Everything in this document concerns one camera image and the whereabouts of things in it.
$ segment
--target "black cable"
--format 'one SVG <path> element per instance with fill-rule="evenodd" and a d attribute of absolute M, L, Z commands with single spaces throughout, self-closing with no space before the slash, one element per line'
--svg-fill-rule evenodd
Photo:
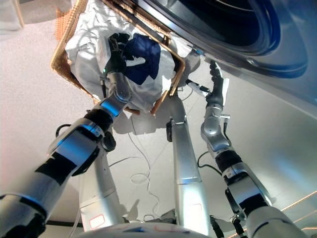
<path fill-rule="evenodd" d="M 66 127 L 66 126 L 71 126 L 71 124 L 63 124 L 63 125 L 60 125 L 60 126 L 56 129 L 55 136 L 58 137 L 58 136 L 59 136 L 59 131 L 60 131 L 60 129 L 62 129 L 63 127 Z"/>
<path fill-rule="evenodd" d="M 208 167 L 208 168 L 211 168 L 211 169 L 215 170 L 220 176 L 222 176 L 221 172 L 220 172 L 218 169 L 216 169 L 214 166 L 207 165 L 207 164 L 204 164 L 204 165 L 200 165 L 200 164 L 199 164 L 200 159 L 201 159 L 205 154 L 207 154 L 207 153 L 209 153 L 209 151 L 204 152 L 203 154 L 201 154 L 201 155 L 198 157 L 198 160 L 197 160 L 197 166 L 198 166 L 198 168 Z"/>

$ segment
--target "blue cloth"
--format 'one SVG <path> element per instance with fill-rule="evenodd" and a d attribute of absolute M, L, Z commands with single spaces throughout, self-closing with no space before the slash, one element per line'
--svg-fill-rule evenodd
<path fill-rule="evenodd" d="M 148 36 L 134 34 L 133 39 L 128 41 L 123 55 L 126 59 L 143 57 L 145 63 L 126 68 L 124 75 L 130 80 L 141 85 L 148 76 L 155 79 L 159 72 L 160 46 Z"/>

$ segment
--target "wicker basket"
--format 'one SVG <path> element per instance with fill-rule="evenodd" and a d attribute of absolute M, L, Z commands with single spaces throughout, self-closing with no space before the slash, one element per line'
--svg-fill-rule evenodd
<path fill-rule="evenodd" d="M 96 102 L 96 99 L 81 86 L 81 84 L 77 81 L 76 77 L 71 73 L 67 53 L 65 51 L 65 46 L 67 42 L 70 40 L 70 38 L 74 35 L 79 15 L 85 11 L 87 2 L 88 0 L 77 0 L 73 9 L 71 10 L 66 29 L 51 59 L 51 68 L 52 70 L 56 71 L 58 75 L 65 78 L 68 82 L 72 83 L 74 86 L 90 95 Z M 141 8 L 137 7 L 136 5 L 134 7 L 131 7 L 130 4 L 127 5 L 120 0 L 103 0 L 103 3 L 110 7 L 112 10 L 114 10 L 117 14 L 120 14 L 131 24 L 139 28 L 144 34 L 148 35 L 151 39 L 158 42 L 162 47 L 167 49 L 173 56 L 176 65 L 176 74 L 172 79 L 170 90 L 166 90 L 165 92 L 163 92 L 162 96 L 155 102 L 153 108 L 151 109 L 151 114 L 154 115 L 158 110 L 159 106 L 166 98 L 166 96 L 168 94 L 172 96 L 175 93 L 177 85 L 185 69 L 185 62 L 179 55 L 177 55 L 168 47 L 168 43 L 170 42 L 170 30 L 164 25 L 162 25 L 160 22 L 158 22 L 155 18 L 148 15 L 146 12 L 144 12 Z M 160 32 L 164 35 L 162 42 L 157 37 L 155 37 L 156 34 L 154 34 L 154 31 L 151 30 L 151 28 L 155 29 L 155 31 Z"/>

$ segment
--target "cable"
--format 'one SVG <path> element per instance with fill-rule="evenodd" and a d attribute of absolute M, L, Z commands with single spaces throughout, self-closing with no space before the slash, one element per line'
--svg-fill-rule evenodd
<path fill-rule="evenodd" d="M 198 157 L 198 160 L 197 160 L 197 166 L 198 166 L 198 168 L 209 167 L 209 168 L 215 170 L 215 171 L 217 172 L 217 174 L 219 174 L 220 176 L 222 176 L 221 172 L 220 172 L 218 169 L 216 169 L 214 166 L 207 165 L 207 164 L 204 164 L 204 165 L 200 165 L 200 164 L 199 164 L 200 159 L 201 159 L 205 154 L 207 154 L 207 153 L 209 153 L 209 151 L 204 152 L 203 154 L 201 154 L 201 155 Z"/>
<path fill-rule="evenodd" d="M 188 98 L 193 94 L 193 91 L 194 91 L 194 90 L 192 89 L 192 91 L 190 92 L 190 94 L 189 94 L 186 98 L 182 99 L 182 102 L 185 101 L 186 99 L 188 99 Z"/>
<path fill-rule="evenodd" d="M 135 127 L 134 127 L 133 121 L 131 120 L 131 122 L 132 122 L 132 126 L 133 126 L 134 133 L 136 133 L 136 132 L 135 132 Z M 133 139 L 132 139 L 130 133 L 128 133 L 128 136 L 129 136 L 129 138 L 130 138 L 132 144 L 135 146 L 135 148 L 142 154 L 142 156 L 144 157 L 144 159 L 145 159 L 145 161 L 146 161 L 146 163 L 147 163 L 147 166 L 148 166 L 148 172 L 147 172 L 147 174 L 144 174 L 144 173 L 134 174 L 134 175 L 132 175 L 132 176 L 130 177 L 130 182 L 131 182 L 133 185 L 136 185 L 136 186 L 144 185 L 144 184 L 146 184 L 146 183 L 148 184 L 148 185 L 147 185 L 147 192 L 149 193 L 149 195 L 153 196 L 153 197 L 156 199 L 156 201 L 157 201 L 156 204 L 155 204 L 155 205 L 153 206 L 153 208 L 152 208 L 152 212 L 153 212 L 154 215 L 156 215 L 157 217 L 159 217 L 159 215 L 157 214 L 157 211 L 159 210 L 159 198 L 158 198 L 155 194 L 153 194 L 153 193 L 150 191 L 150 188 L 151 188 L 151 182 L 150 182 L 151 166 L 150 166 L 150 162 L 149 162 L 147 156 L 143 153 L 143 151 L 135 144 L 135 142 L 133 141 Z M 121 163 L 121 162 L 123 162 L 123 161 L 125 161 L 125 160 L 128 160 L 128 159 L 131 159 L 131 158 L 140 158 L 140 157 L 130 156 L 130 157 L 127 157 L 127 158 L 124 158 L 124 159 L 121 159 L 121 160 L 119 160 L 119 161 L 114 162 L 113 164 L 109 165 L 109 167 L 114 166 L 114 165 L 116 165 L 116 164 L 118 164 L 118 163 Z M 146 181 L 145 181 L 145 182 L 141 182 L 141 183 L 135 182 L 135 181 L 133 180 L 133 178 L 134 178 L 135 176 L 143 176 Z"/>
<path fill-rule="evenodd" d="M 223 123 L 223 135 L 226 137 L 226 139 L 229 141 L 230 145 L 231 145 L 231 140 L 229 139 L 229 137 L 227 136 L 227 126 L 228 126 L 228 122 L 226 122 L 226 120 Z"/>
<path fill-rule="evenodd" d="M 109 168 L 110 168 L 111 166 L 114 166 L 114 165 L 116 165 L 116 164 L 119 164 L 119 163 L 122 162 L 122 161 L 131 159 L 131 158 L 139 158 L 139 159 L 140 159 L 140 157 L 138 157 L 138 156 L 129 156 L 129 157 L 127 157 L 127 158 L 124 158 L 124 159 L 122 159 L 122 160 L 118 160 L 118 161 L 114 162 L 113 164 L 109 165 Z"/>
<path fill-rule="evenodd" d="M 59 131 L 60 131 L 60 129 L 62 129 L 63 127 L 66 127 L 66 126 L 71 126 L 71 124 L 63 124 L 63 125 L 60 125 L 60 126 L 56 129 L 55 136 L 58 137 L 58 136 L 59 136 Z"/>
<path fill-rule="evenodd" d="M 80 219 L 80 208 L 78 208 L 78 212 L 77 212 L 77 215 L 76 215 L 76 220 L 74 222 L 74 225 L 73 225 L 72 229 L 70 230 L 70 232 L 68 234 L 68 238 L 71 238 L 74 235 L 75 230 L 76 230 L 77 225 L 78 225 L 78 222 L 79 222 L 79 219 Z"/>

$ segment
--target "white cable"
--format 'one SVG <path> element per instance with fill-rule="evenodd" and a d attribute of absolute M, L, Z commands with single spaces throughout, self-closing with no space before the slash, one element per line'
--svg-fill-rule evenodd
<path fill-rule="evenodd" d="M 70 230 L 70 232 L 68 234 L 68 238 L 71 238 L 74 235 L 75 230 L 76 230 L 77 225 L 78 225 L 78 222 L 79 222 L 79 219 L 80 219 L 80 208 L 78 208 L 78 212 L 77 212 L 77 215 L 76 215 L 76 220 L 74 222 L 74 225 L 73 225 L 72 229 Z"/>

